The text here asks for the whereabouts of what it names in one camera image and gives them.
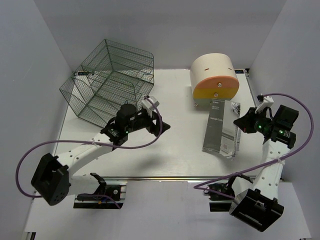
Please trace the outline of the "grey bottom drawer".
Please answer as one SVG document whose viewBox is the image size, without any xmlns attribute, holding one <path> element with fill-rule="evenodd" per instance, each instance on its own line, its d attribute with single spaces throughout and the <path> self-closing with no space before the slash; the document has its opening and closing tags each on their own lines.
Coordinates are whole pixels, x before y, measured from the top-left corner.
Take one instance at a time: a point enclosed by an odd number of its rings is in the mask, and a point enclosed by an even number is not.
<svg viewBox="0 0 320 240">
<path fill-rule="evenodd" d="M 212 104 L 211 98 L 194 98 L 194 107 L 197 109 L 207 109 Z"/>
</svg>

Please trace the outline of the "yellow drawer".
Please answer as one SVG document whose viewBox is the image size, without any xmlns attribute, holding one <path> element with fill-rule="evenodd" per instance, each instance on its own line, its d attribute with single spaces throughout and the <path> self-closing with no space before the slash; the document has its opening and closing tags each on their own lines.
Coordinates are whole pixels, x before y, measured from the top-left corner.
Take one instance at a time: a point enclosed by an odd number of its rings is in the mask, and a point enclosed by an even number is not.
<svg viewBox="0 0 320 240">
<path fill-rule="evenodd" d="M 224 99 L 231 100 L 238 92 L 238 88 L 195 88 L 192 96 L 194 99 Z"/>
</svg>

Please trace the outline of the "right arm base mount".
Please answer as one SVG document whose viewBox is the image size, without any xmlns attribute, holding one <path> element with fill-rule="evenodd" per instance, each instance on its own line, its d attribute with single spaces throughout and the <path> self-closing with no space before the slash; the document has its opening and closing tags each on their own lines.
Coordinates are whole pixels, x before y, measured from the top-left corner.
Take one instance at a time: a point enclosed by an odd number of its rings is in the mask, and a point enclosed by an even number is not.
<svg viewBox="0 0 320 240">
<path fill-rule="evenodd" d="M 232 204 L 232 199 L 209 190 L 235 197 L 237 194 L 235 194 L 232 188 L 233 185 L 237 190 L 244 191 L 245 189 L 250 187 L 252 183 L 253 181 L 250 177 L 240 174 L 232 176 L 227 182 L 215 182 L 209 184 L 206 190 L 203 191 L 203 193 L 204 195 L 209 196 L 210 212 L 229 212 Z"/>
</svg>

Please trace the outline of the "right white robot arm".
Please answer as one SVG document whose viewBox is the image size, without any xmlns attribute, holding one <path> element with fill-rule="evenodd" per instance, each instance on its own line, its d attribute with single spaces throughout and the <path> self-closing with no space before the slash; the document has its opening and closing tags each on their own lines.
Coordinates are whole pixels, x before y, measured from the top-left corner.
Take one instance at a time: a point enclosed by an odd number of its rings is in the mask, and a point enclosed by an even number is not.
<svg viewBox="0 0 320 240">
<path fill-rule="evenodd" d="M 281 105 L 273 118 L 268 118 L 267 111 L 248 112 L 234 124 L 244 133 L 261 133 L 262 163 L 272 160 L 275 163 L 262 168 L 253 182 L 243 183 L 237 177 L 225 188 L 226 195 L 233 199 L 229 213 L 259 232 L 264 232 L 283 214 L 284 207 L 278 203 L 278 186 L 285 162 L 281 157 L 287 156 L 296 142 L 296 134 L 291 132 L 299 112 Z"/>
</svg>

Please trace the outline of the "grey setup guide booklet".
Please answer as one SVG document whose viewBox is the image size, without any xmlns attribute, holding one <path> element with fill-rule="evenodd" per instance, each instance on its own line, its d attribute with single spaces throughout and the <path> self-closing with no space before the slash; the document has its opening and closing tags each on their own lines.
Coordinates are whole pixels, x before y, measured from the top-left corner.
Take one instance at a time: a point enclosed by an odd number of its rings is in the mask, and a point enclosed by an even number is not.
<svg viewBox="0 0 320 240">
<path fill-rule="evenodd" d="M 241 130 L 234 124 L 240 115 L 239 102 L 213 99 L 210 104 L 202 151 L 233 159 L 240 147 Z"/>
</svg>

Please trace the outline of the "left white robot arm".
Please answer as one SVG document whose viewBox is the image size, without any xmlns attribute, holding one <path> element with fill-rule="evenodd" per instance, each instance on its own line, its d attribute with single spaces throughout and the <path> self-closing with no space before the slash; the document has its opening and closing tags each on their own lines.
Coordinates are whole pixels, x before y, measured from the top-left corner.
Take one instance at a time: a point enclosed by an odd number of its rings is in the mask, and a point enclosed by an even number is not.
<svg viewBox="0 0 320 240">
<path fill-rule="evenodd" d="M 122 146 L 132 132 L 146 129 L 158 137 L 170 129 L 160 115 L 148 107 L 140 110 L 132 104 L 124 104 L 107 125 L 95 135 L 89 144 L 53 156 L 45 154 L 35 170 L 31 185 L 50 205 L 60 203 L 66 196 L 76 195 L 81 201 L 120 201 L 120 185 L 107 186 L 105 180 L 96 173 L 83 176 L 76 172 L 93 160 L 111 153 Z"/>
</svg>

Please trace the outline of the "orange top drawer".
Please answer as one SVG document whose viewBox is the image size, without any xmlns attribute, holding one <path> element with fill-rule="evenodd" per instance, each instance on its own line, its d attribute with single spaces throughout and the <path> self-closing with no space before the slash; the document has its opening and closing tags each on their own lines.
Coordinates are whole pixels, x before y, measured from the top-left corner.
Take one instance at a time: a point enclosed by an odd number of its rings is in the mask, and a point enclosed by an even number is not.
<svg viewBox="0 0 320 240">
<path fill-rule="evenodd" d="M 194 89 L 215 89 L 215 88 L 239 88 L 239 81 L 232 76 L 213 76 L 207 77 L 197 83 Z"/>
</svg>

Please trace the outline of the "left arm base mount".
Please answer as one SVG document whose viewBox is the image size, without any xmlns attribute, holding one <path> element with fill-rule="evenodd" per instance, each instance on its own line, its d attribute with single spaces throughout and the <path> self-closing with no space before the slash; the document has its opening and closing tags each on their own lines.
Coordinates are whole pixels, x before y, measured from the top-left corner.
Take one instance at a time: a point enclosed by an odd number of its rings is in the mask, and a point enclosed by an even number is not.
<svg viewBox="0 0 320 240">
<path fill-rule="evenodd" d="M 106 180 L 97 173 L 73 176 L 69 194 L 75 209 L 119 210 L 126 198 L 127 182 Z"/>
</svg>

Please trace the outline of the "cream round drawer box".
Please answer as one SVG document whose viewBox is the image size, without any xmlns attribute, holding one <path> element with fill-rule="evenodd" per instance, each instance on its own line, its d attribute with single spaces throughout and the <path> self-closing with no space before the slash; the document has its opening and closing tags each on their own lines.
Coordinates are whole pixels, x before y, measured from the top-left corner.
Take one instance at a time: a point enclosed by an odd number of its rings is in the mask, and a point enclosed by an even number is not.
<svg viewBox="0 0 320 240">
<path fill-rule="evenodd" d="M 208 53 L 198 57 L 190 67 L 189 76 L 192 98 L 195 85 L 206 78 L 227 76 L 238 80 L 230 57 L 223 53 Z"/>
</svg>

